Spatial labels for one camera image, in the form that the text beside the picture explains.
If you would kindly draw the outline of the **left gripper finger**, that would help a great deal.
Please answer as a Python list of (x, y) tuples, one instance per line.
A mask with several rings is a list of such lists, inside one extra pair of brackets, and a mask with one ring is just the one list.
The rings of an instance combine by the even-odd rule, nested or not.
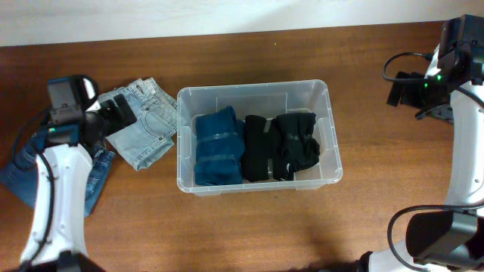
[(111, 122), (112, 131), (118, 132), (137, 122), (137, 118), (129, 106), (128, 101), (122, 94), (113, 98), (115, 106), (113, 108), (113, 121)]
[(101, 103), (99, 114), (102, 117), (118, 117), (119, 110), (113, 100), (106, 100)]

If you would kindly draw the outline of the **light blue jeans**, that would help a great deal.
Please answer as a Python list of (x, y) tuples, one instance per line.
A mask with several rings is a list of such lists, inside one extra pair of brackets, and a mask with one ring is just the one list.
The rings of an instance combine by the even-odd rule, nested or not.
[(177, 102), (152, 78), (100, 94), (98, 100), (112, 100), (118, 94), (126, 99), (137, 121), (107, 140), (134, 170), (148, 168), (174, 145)]

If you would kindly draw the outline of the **teal blue garment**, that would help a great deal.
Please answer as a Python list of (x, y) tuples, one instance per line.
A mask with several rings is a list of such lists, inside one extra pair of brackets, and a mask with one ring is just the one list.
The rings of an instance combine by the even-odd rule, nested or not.
[(197, 149), (194, 182), (199, 186), (242, 184), (244, 122), (227, 106), (195, 120)]

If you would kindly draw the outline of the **black garment taped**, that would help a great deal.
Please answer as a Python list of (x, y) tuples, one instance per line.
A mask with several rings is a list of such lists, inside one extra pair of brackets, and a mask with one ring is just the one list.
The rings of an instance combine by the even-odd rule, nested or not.
[(292, 172), (311, 168), (319, 163), (320, 145), (313, 138), (314, 113), (286, 113), (275, 118), (282, 142), (280, 154), (290, 163)]

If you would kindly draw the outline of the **black garment with logo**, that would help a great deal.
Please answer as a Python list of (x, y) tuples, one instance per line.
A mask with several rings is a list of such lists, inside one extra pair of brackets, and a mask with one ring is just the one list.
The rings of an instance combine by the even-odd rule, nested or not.
[(248, 115), (245, 117), (245, 151), (241, 159), (243, 176), (249, 182), (292, 181), (290, 161), (281, 155), (282, 137), (273, 119)]

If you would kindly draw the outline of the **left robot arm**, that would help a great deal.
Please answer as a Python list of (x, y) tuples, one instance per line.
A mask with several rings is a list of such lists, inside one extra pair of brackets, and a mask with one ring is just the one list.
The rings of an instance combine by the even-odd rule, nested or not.
[(32, 148), (38, 185), (33, 223), (19, 271), (100, 271), (85, 246), (85, 189), (93, 148), (137, 118), (118, 94), (98, 101), (98, 85), (87, 75), (48, 81), (51, 106)]

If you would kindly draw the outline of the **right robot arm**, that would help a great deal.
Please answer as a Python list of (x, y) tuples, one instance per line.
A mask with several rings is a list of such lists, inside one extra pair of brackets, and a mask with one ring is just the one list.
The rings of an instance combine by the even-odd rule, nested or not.
[(442, 26), (424, 74), (391, 78), (387, 103), (408, 105), (454, 128), (451, 180), (444, 204), (410, 206), (387, 227), (389, 248), (367, 252), (355, 271), (483, 269), (483, 18), (465, 14)]

